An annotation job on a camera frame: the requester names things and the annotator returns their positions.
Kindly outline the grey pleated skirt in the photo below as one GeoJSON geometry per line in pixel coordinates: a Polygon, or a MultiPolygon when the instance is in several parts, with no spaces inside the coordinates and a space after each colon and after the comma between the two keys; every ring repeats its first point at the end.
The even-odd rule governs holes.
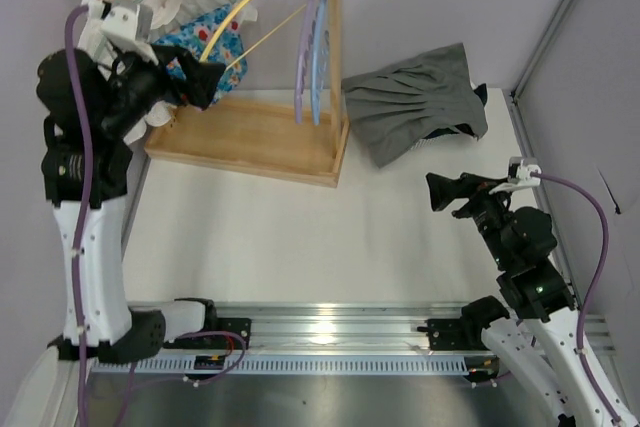
{"type": "Polygon", "coordinates": [[[468,124],[474,138],[483,137],[488,122],[474,88],[462,43],[342,81],[353,133],[378,168],[438,129],[468,124]]]}

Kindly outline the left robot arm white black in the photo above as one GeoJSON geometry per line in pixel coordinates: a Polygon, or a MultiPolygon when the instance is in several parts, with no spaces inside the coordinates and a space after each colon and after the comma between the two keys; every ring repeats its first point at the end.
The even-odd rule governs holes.
{"type": "Polygon", "coordinates": [[[41,171],[65,267],[66,320],[51,343],[62,361],[144,360],[216,322],[208,299],[126,299],[122,227],[133,153],[125,137],[160,101],[203,105],[222,73],[220,64],[200,63],[183,48],[151,51],[118,51],[102,67],[81,49],[61,50],[38,68],[36,93],[48,111],[41,171]]]}

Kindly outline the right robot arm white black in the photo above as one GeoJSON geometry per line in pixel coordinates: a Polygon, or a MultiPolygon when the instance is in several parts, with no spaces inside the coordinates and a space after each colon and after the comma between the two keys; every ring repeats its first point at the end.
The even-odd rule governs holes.
{"type": "Polygon", "coordinates": [[[549,259],[557,246],[550,215],[510,208],[514,191],[548,180],[570,184],[536,165],[511,166],[502,179],[427,174],[432,210],[463,201],[453,217],[473,220],[501,273],[501,296],[463,307],[454,332],[497,356],[557,425],[636,426],[585,335],[587,305],[549,259]]]}

